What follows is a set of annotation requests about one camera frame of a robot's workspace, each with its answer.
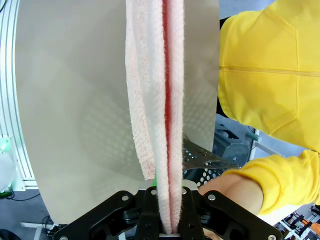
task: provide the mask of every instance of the pink towel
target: pink towel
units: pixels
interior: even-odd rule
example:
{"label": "pink towel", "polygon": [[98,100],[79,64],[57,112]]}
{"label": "pink towel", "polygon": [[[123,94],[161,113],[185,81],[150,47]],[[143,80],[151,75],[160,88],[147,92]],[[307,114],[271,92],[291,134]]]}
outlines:
{"label": "pink towel", "polygon": [[183,0],[126,0],[125,66],[136,153],[157,178],[166,233],[176,233],[182,199]]}

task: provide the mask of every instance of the yellow sleeve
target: yellow sleeve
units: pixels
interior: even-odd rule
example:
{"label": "yellow sleeve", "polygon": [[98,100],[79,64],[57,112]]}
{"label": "yellow sleeve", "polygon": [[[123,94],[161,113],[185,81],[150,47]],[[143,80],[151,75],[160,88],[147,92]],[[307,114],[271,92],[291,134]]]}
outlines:
{"label": "yellow sleeve", "polygon": [[320,204],[319,167],[319,153],[305,150],[299,157],[272,155],[254,159],[224,175],[239,174],[257,182],[263,191],[260,214],[269,214],[288,204]]}

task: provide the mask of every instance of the person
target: person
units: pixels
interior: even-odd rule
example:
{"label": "person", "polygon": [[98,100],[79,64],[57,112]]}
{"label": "person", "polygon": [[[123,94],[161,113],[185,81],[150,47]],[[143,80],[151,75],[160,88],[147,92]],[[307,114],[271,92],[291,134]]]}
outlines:
{"label": "person", "polygon": [[199,191],[255,214],[320,204],[320,1],[276,0],[220,24],[217,113],[309,150],[252,160]]}

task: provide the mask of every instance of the human hand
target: human hand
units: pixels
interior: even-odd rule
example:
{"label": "human hand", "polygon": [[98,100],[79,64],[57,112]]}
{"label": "human hand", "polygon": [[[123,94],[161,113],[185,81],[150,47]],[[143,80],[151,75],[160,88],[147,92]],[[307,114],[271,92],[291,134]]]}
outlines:
{"label": "human hand", "polygon": [[[217,177],[199,188],[200,194],[216,190],[249,212],[257,215],[262,207],[264,194],[255,181],[238,174]],[[212,240],[221,240],[216,234],[204,229],[204,235]]]}

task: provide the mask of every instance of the bolt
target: bolt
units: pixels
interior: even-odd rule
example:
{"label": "bolt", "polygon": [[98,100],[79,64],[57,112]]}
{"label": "bolt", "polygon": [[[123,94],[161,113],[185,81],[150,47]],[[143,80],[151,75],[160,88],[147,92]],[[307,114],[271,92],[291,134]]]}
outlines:
{"label": "bolt", "polygon": [[129,199],[129,197],[127,195],[122,197],[122,201],[127,201]]}
{"label": "bolt", "polygon": [[209,199],[210,201],[214,201],[214,200],[216,200],[216,196],[213,195],[213,194],[210,194],[210,195],[208,196],[208,199]]}
{"label": "bolt", "polygon": [[268,240],[276,240],[276,236],[275,235],[269,235],[268,236]]}

